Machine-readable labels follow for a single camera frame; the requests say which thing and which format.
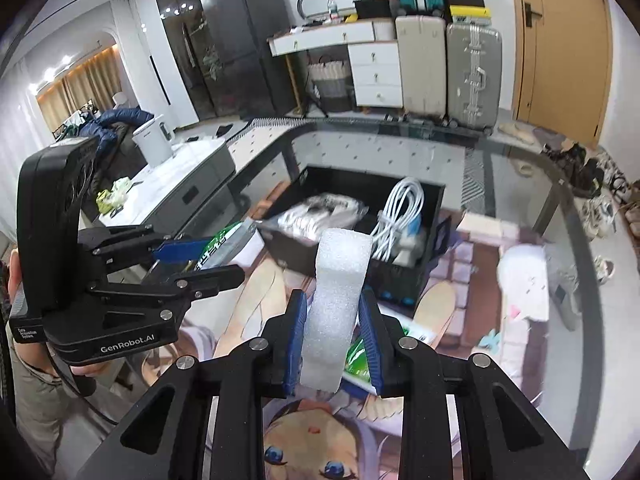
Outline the bagged adidas white laces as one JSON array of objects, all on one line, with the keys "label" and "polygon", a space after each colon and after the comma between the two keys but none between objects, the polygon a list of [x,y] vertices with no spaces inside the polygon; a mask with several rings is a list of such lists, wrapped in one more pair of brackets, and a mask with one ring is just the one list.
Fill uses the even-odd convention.
[{"label": "bagged adidas white laces", "polygon": [[361,200],[321,193],[277,214],[272,222],[289,237],[317,243],[327,229],[351,229],[367,212],[368,207]]}]

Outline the white foam roll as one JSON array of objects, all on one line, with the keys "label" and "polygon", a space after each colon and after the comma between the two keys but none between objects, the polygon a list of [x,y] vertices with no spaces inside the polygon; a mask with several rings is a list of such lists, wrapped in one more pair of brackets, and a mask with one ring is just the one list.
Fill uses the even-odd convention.
[{"label": "white foam roll", "polygon": [[307,388],[330,393],[340,388],[371,246],[370,236],[352,230],[328,229],[320,237],[299,376]]}]

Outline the green white cotton pack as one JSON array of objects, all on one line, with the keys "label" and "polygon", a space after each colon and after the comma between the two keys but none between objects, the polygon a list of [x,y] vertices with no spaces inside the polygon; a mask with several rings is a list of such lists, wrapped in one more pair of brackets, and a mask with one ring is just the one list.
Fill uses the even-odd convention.
[{"label": "green white cotton pack", "polygon": [[194,269],[203,271],[229,264],[253,237],[256,226],[253,219],[246,218],[220,230],[205,245]]}]

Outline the white plush toy blue ear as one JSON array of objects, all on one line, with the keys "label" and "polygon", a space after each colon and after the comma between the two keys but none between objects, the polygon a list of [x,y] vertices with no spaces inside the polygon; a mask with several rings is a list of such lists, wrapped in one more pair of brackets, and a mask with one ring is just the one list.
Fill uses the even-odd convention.
[{"label": "white plush toy blue ear", "polygon": [[401,232],[393,249],[393,264],[414,268],[424,254],[426,231],[421,218],[416,217]]}]

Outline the grey white side cabinet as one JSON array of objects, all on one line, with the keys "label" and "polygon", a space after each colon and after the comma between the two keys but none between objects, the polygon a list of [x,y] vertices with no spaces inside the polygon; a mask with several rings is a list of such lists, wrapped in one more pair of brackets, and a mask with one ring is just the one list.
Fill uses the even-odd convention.
[{"label": "grey white side cabinet", "polygon": [[96,219],[102,226],[152,226],[176,234],[235,173],[235,164],[221,139],[180,142],[174,156],[155,168],[145,166],[132,179],[122,209]]}]

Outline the white kettle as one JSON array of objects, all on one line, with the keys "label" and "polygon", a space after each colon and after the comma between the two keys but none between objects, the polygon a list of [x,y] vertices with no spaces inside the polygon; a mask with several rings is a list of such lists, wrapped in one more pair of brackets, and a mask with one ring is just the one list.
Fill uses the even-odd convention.
[{"label": "white kettle", "polygon": [[150,167],[160,166],[174,156],[171,146],[174,133],[163,115],[155,116],[134,130],[132,140]]}]

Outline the blue puffer jacket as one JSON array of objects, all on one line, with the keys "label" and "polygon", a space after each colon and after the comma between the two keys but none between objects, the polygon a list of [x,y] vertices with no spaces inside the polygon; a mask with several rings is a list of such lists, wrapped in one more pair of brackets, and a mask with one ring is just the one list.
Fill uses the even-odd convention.
[{"label": "blue puffer jacket", "polygon": [[152,120],[154,115],[152,113],[142,110],[140,107],[135,108],[114,108],[114,110],[107,110],[98,118],[89,119],[85,122],[79,130],[80,136],[86,138],[93,138],[96,136],[99,139],[98,148],[96,149],[96,159],[100,160],[107,155],[118,142],[118,135],[113,126],[116,122],[122,122],[123,124],[139,128]]}]

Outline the anime printed table mat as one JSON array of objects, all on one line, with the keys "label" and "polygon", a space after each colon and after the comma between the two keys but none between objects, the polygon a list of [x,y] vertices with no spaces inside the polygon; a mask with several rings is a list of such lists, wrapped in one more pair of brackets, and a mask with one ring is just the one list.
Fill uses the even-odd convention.
[{"label": "anime printed table mat", "polygon": [[[285,311],[228,356],[204,363],[185,356],[138,403],[122,428],[85,466],[89,479],[358,479],[378,449],[355,437],[323,405],[296,402],[274,422],[272,399],[291,400],[303,377],[315,301],[292,292]],[[329,338],[346,349],[359,330],[373,387],[399,398],[398,474],[454,474],[447,404],[457,404],[464,474],[470,479],[562,479],[582,470],[521,390],[489,357],[441,356],[384,315],[370,288],[352,292]]]}]

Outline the black storage box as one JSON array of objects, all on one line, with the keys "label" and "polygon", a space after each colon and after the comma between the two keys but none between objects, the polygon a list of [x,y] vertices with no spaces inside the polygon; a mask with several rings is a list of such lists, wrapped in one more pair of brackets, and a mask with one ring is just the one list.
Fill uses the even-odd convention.
[{"label": "black storage box", "polygon": [[258,231],[288,270],[370,287],[412,312],[446,252],[441,184],[309,166],[267,209]]}]

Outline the black refrigerator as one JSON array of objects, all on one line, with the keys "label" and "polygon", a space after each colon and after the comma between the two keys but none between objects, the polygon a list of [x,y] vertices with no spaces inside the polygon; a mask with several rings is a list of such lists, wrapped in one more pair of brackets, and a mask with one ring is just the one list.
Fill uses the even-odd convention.
[{"label": "black refrigerator", "polygon": [[284,0],[201,0],[209,45],[205,82],[219,116],[282,116],[296,107],[284,58],[268,39],[286,32]]}]

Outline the white drawer desk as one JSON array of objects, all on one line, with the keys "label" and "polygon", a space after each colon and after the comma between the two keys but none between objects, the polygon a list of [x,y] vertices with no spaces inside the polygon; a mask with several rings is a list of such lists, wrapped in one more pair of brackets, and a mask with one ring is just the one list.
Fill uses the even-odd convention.
[{"label": "white drawer desk", "polygon": [[371,18],[351,23],[295,27],[268,39],[273,56],[346,47],[359,107],[403,108],[395,21]]}]

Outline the plastic water bottle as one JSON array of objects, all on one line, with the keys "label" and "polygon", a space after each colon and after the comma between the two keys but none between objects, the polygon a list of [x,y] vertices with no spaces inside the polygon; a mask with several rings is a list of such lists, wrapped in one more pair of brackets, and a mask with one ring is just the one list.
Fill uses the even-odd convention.
[{"label": "plastic water bottle", "polygon": [[326,0],[326,7],[328,8],[329,21],[337,23],[340,20],[340,12],[338,12],[335,0]]}]

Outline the beige suitcase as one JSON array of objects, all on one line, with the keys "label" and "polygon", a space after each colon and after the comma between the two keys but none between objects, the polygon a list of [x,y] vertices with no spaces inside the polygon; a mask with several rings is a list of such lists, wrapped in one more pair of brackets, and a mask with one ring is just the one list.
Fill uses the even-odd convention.
[{"label": "beige suitcase", "polygon": [[446,114],[446,24],[432,16],[396,18],[405,111],[443,118]]}]

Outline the silver suitcase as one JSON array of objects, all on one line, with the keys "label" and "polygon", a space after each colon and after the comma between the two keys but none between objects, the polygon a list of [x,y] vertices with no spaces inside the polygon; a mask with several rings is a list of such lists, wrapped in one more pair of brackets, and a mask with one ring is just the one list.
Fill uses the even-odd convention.
[{"label": "silver suitcase", "polygon": [[472,24],[446,29],[447,114],[455,127],[494,130],[502,77],[502,37],[498,30]]}]

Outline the wooden door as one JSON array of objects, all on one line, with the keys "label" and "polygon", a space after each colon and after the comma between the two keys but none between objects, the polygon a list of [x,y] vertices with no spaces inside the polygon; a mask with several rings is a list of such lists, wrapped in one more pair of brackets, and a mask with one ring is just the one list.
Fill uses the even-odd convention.
[{"label": "wooden door", "polygon": [[514,0],[513,116],[593,148],[612,73],[606,0]]}]

